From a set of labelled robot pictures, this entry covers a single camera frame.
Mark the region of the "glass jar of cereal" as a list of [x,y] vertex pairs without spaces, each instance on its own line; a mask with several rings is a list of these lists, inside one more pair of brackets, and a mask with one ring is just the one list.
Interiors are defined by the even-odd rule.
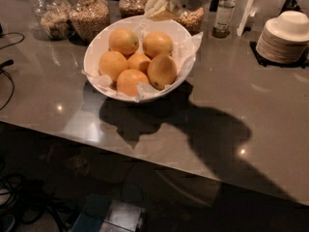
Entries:
[[194,35],[200,32],[204,14],[204,8],[199,8],[193,12],[184,11],[176,18],[176,21],[182,25],[191,35]]

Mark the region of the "glass jar far left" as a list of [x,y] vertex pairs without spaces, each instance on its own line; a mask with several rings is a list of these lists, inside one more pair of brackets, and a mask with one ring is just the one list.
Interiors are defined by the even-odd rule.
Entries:
[[68,0],[37,0],[32,12],[51,40],[65,40],[74,35]]

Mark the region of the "stack of white plates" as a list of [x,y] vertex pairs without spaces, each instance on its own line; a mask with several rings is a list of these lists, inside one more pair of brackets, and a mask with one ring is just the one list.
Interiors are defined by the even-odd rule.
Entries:
[[298,61],[309,44],[309,17],[285,11],[269,19],[257,41],[257,52],[268,61],[291,64]]

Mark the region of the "white card stand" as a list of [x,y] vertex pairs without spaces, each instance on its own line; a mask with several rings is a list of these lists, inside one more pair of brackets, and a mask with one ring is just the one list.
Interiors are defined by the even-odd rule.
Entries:
[[248,21],[255,16],[256,9],[254,8],[255,0],[238,0],[239,23],[237,35],[240,37],[246,28]]

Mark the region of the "glass jar of granola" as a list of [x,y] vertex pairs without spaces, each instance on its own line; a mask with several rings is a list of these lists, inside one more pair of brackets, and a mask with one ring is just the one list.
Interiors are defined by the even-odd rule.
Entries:
[[119,0],[118,7],[122,18],[142,15],[148,0]]

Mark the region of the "small orange in middle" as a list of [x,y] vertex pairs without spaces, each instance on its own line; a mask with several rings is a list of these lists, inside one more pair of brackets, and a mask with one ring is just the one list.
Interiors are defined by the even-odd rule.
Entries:
[[127,59],[127,62],[130,69],[146,73],[151,59],[143,53],[136,52]]

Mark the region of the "glass jar of nuts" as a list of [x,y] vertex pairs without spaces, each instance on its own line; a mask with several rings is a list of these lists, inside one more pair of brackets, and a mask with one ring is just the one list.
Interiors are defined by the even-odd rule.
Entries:
[[110,23],[108,4],[105,0],[74,0],[70,21],[79,38],[88,44]]

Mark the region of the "metal box on floor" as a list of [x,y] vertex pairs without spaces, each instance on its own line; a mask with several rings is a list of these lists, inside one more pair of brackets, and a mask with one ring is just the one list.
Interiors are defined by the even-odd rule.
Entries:
[[70,232],[142,232],[144,208],[90,194]]

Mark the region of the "black mat under plates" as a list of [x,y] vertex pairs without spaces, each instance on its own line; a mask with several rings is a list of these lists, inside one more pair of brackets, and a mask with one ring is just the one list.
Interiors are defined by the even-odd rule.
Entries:
[[309,68],[309,60],[305,55],[302,55],[300,59],[294,63],[291,64],[281,64],[281,63],[275,63],[272,61],[267,60],[266,58],[262,57],[258,51],[256,50],[257,43],[256,42],[250,42],[249,43],[250,48],[258,62],[259,65],[263,67],[269,67],[269,66],[274,66],[274,67],[279,67],[279,68],[302,68],[306,69]]

